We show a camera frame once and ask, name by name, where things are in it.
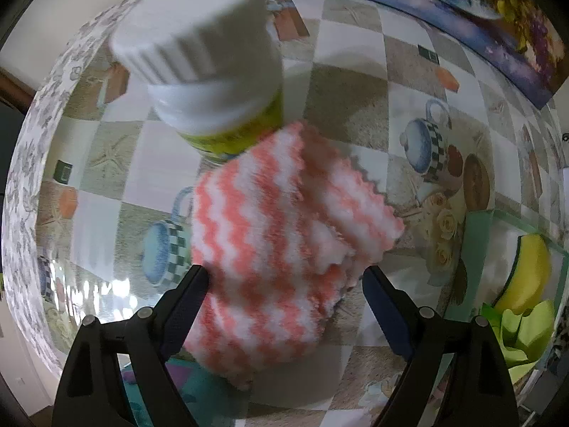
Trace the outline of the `teal embossed case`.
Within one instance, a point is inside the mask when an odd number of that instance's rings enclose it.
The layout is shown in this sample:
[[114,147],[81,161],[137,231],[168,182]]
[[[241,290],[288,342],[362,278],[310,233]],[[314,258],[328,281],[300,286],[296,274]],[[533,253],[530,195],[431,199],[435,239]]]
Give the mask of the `teal embossed case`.
[[166,368],[199,426],[244,426],[246,393],[189,360],[170,359]]

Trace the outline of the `white pill bottle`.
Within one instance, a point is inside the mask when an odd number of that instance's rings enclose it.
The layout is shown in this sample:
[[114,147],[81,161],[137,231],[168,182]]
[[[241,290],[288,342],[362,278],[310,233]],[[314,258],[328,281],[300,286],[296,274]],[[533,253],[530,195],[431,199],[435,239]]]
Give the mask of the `white pill bottle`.
[[110,38],[161,121],[224,163],[283,125],[283,64],[266,0],[141,0]]

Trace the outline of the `patterned tablecloth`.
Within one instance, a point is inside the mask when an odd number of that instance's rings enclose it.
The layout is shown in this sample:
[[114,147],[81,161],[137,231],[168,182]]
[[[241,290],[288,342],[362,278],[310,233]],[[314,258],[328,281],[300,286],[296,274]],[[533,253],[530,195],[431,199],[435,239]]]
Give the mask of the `patterned tablecloth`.
[[[541,108],[434,26],[365,0],[292,0],[309,35],[283,42],[289,120],[346,154],[406,225],[386,271],[420,304],[465,312],[456,260],[470,211],[567,231],[554,104]],[[140,81],[104,103],[108,39],[131,0],[86,23],[36,94],[12,158],[3,240],[6,298],[35,363],[58,376],[80,319],[154,304],[143,250],[206,170],[149,105]],[[306,359],[261,373],[226,425],[367,426],[403,369],[359,289]]]

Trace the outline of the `lime green cloth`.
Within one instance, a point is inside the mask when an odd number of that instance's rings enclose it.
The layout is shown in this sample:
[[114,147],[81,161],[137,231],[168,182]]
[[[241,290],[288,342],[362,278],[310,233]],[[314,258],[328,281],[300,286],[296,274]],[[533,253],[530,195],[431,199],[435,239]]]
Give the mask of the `lime green cloth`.
[[498,312],[483,304],[480,314],[496,336],[513,385],[523,379],[543,357],[554,333],[555,309],[545,300],[522,314]]

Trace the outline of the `green yellow scrub sponge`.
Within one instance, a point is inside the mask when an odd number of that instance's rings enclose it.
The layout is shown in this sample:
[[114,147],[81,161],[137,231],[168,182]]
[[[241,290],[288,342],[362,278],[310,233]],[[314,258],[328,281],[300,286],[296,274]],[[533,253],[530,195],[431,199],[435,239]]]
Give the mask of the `green yellow scrub sponge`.
[[544,238],[537,233],[518,238],[511,274],[494,304],[498,313],[516,315],[537,306],[551,276],[551,257]]

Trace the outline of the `pink white zigzag cloth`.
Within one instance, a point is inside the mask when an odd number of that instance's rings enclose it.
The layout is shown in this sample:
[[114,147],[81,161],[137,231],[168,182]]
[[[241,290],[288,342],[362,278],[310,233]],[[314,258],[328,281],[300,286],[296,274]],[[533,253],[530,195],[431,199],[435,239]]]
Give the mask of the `pink white zigzag cloth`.
[[295,121],[200,176],[191,230],[209,290],[185,349],[245,390],[317,348],[336,304],[405,226],[348,157]]

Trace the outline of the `teal rimmed white tray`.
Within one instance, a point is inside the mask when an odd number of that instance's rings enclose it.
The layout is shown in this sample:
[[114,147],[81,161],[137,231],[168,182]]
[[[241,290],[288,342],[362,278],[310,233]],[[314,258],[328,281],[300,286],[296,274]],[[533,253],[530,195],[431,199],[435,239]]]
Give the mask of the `teal rimmed white tray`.
[[[554,333],[568,300],[568,253],[554,240],[536,228],[501,210],[474,211],[467,214],[463,244],[455,277],[465,282],[453,286],[453,296],[445,317],[469,322],[480,314],[483,304],[493,306],[504,290],[516,257],[518,238],[525,234],[540,234],[551,257],[551,276],[541,301],[554,303]],[[545,367],[553,346],[554,333],[540,361],[530,373],[513,385],[520,389],[537,377]]]

